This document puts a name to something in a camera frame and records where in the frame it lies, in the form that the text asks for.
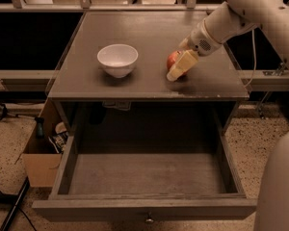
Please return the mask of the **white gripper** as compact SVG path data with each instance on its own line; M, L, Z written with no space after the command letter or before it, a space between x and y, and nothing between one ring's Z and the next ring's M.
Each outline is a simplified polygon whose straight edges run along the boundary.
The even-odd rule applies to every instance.
M172 52L167 58L169 81L176 81L184 76L198 62L198 55L208 56L217 51L222 45L217 42L209 33L206 20L202 19L191 31L188 38L179 43L179 48L184 51Z

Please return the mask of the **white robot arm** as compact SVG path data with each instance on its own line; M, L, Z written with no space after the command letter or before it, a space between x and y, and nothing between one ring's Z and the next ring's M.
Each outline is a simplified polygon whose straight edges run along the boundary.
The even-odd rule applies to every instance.
M182 53L167 78L177 80L222 44L255 27L289 70L289 6L283 0L226 0L180 43ZM254 231L289 231L289 132L272 150L261 180Z

